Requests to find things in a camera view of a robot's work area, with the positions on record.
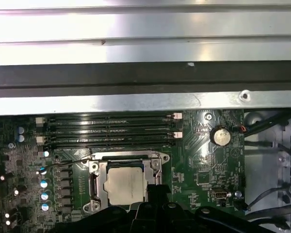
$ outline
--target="small chip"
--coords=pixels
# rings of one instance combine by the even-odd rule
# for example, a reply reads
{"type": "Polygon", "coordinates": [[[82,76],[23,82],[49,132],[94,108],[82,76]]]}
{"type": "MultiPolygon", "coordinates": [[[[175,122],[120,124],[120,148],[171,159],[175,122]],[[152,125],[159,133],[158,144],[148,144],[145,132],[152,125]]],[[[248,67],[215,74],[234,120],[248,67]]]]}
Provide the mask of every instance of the small chip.
{"type": "Polygon", "coordinates": [[[71,205],[71,199],[70,198],[59,198],[57,200],[62,205],[71,205]]]}
{"type": "Polygon", "coordinates": [[[44,216],[38,216],[38,222],[44,222],[45,217],[44,216]]]}
{"type": "Polygon", "coordinates": [[[60,172],[60,178],[62,179],[66,179],[66,178],[69,178],[70,177],[70,174],[68,171],[62,171],[60,172]]]}
{"type": "Polygon", "coordinates": [[[60,181],[60,186],[62,188],[64,188],[64,187],[70,187],[70,181],[60,181]]]}
{"type": "Polygon", "coordinates": [[[16,166],[23,166],[22,160],[16,160],[16,166]]]}
{"type": "Polygon", "coordinates": [[[64,206],[64,207],[59,208],[59,209],[63,212],[63,214],[70,214],[70,213],[72,213],[72,207],[70,207],[70,206],[64,206]]]}
{"type": "Polygon", "coordinates": [[[21,205],[26,205],[26,204],[27,204],[27,199],[26,199],[26,198],[22,198],[22,199],[20,200],[20,204],[21,204],[21,205]]]}
{"type": "Polygon", "coordinates": [[[70,189],[67,189],[67,188],[60,189],[58,190],[58,192],[62,195],[62,197],[71,195],[70,189]]]}
{"type": "Polygon", "coordinates": [[[31,178],[31,183],[38,183],[39,182],[39,178],[38,177],[32,177],[31,178]]]}

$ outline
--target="electrolytic capacitor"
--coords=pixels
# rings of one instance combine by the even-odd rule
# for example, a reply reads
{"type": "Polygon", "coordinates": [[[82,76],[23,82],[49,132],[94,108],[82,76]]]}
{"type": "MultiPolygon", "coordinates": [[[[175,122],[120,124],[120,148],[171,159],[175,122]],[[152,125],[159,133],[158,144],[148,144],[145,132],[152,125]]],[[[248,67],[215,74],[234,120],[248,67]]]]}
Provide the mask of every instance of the electrolytic capacitor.
{"type": "Polygon", "coordinates": [[[17,129],[17,131],[18,131],[19,134],[25,133],[25,129],[23,127],[21,127],[21,126],[19,126],[19,128],[17,129]]]}
{"type": "Polygon", "coordinates": [[[48,210],[49,210],[49,205],[48,205],[47,203],[43,203],[43,204],[41,205],[41,209],[42,209],[43,211],[48,211],[48,210]]]}
{"type": "Polygon", "coordinates": [[[23,142],[23,141],[25,141],[25,137],[23,135],[19,135],[17,140],[18,140],[18,142],[23,142]]]}
{"type": "Polygon", "coordinates": [[[18,212],[17,208],[13,208],[12,210],[10,210],[9,212],[7,212],[5,214],[6,218],[10,218],[11,216],[13,216],[14,214],[16,214],[18,212]]]}
{"type": "Polygon", "coordinates": [[[5,224],[10,226],[16,220],[17,220],[17,215],[12,215],[6,220],[5,224]]]}
{"type": "Polygon", "coordinates": [[[14,174],[12,172],[9,172],[9,173],[6,173],[4,175],[1,175],[0,180],[6,181],[6,180],[12,178],[13,176],[14,176],[14,174]]]}
{"type": "Polygon", "coordinates": [[[42,200],[47,200],[51,196],[52,192],[48,189],[41,194],[42,200]]]}
{"type": "Polygon", "coordinates": [[[48,186],[48,182],[47,182],[46,180],[41,180],[41,182],[40,182],[40,186],[41,186],[42,188],[46,188],[46,187],[48,186]]]}
{"type": "Polygon", "coordinates": [[[26,190],[27,190],[27,186],[20,184],[14,189],[14,195],[17,196],[20,193],[25,192],[26,190]]]}

